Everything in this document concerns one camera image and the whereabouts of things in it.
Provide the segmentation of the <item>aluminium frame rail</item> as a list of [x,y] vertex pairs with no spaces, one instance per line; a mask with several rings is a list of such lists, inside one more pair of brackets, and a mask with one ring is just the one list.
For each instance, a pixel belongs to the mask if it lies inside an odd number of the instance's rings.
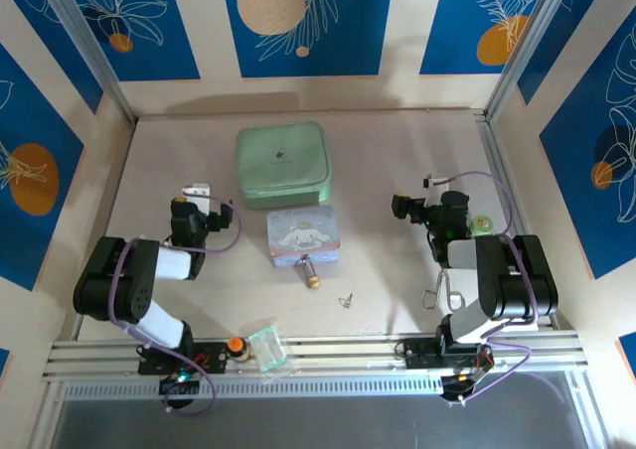
[[[297,337],[282,341],[288,361],[282,367],[261,373],[253,358],[239,363],[228,357],[221,378],[398,374],[406,370],[397,355],[402,335],[350,337]],[[155,378],[138,373],[137,344],[132,340],[60,341],[53,343],[46,360],[46,381],[97,380],[101,378]],[[492,339],[495,366],[501,373],[519,363],[526,372],[586,370],[588,360],[576,331],[557,331],[541,326],[535,332],[503,333]]]

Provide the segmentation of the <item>aluminium table side rail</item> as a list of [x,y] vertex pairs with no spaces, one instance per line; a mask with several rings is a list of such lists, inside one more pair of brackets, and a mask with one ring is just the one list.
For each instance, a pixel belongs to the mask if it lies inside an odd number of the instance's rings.
[[489,172],[497,187],[505,225],[490,237],[476,239],[479,299],[497,325],[488,337],[505,330],[533,331],[557,311],[555,280],[540,239],[527,233],[512,190],[502,152],[484,117],[475,117]]

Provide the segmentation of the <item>silver metal scissors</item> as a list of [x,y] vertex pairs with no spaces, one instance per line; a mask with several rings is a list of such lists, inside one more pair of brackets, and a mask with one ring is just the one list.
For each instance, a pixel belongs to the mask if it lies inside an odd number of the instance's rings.
[[421,294],[421,304],[427,310],[439,306],[440,295],[446,297],[446,307],[451,312],[457,312],[466,307],[466,301],[461,292],[453,291],[450,277],[445,268],[439,270],[433,289],[425,289]]

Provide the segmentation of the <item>small bottle with orange cap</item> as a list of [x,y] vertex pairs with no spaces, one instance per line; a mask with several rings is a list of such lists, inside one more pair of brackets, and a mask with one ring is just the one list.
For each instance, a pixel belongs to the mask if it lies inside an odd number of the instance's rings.
[[230,357],[236,362],[245,362],[250,357],[250,349],[246,339],[232,336],[227,343]]

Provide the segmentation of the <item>mint green zip case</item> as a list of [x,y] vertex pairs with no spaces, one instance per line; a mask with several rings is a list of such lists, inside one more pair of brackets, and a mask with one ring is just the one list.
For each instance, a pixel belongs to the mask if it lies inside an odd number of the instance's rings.
[[327,201],[332,164],[323,128],[303,121],[241,130],[236,176],[242,200],[252,210]]

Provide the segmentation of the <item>aluminium frame post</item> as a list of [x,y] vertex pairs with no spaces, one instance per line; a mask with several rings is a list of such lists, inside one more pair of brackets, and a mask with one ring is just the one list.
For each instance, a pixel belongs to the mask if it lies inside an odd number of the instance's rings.
[[561,0],[537,1],[521,34],[520,41],[513,49],[494,91],[484,107],[484,117],[488,124],[493,124],[501,114],[560,3]]
[[124,121],[135,127],[138,117],[125,97],[119,79],[75,0],[47,0],[82,59],[110,97]]

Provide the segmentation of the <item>clear plastic box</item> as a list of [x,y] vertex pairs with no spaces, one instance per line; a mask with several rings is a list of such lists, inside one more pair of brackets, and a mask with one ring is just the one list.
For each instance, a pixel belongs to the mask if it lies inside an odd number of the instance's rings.
[[288,354],[276,325],[270,325],[255,332],[247,338],[247,342],[261,373],[282,367],[288,361]]

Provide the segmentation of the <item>pastel cartoon dog tin box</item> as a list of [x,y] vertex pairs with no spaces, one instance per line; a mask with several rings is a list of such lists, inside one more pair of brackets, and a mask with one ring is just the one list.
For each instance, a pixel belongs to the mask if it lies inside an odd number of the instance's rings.
[[297,265],[304,257],[313,263],[339,257],[341,239],[332,206],[272,211],[266,223],[269,253],[276,267]]

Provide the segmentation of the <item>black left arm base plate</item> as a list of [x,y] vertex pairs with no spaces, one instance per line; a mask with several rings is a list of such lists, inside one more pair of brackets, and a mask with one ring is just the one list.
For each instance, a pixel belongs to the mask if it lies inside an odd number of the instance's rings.
[[[136,347],[138,355],[138,373],[141,375],[175,374],[186,371],[193,374],[195,370],[182,360],[166,355],[157,349]],[[223,374],[228,362],[227,345],[225,343],[195,343],[192,355],[188,359],[201,367],[207,374]]]

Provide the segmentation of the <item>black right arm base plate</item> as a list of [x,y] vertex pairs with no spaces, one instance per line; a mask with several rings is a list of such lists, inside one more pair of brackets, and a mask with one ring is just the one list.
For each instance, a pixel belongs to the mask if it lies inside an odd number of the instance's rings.
[[494,366],[491,348],[481,344],[452,343],[433,338],[408,338],[402,343],[409,370],[485,370]]

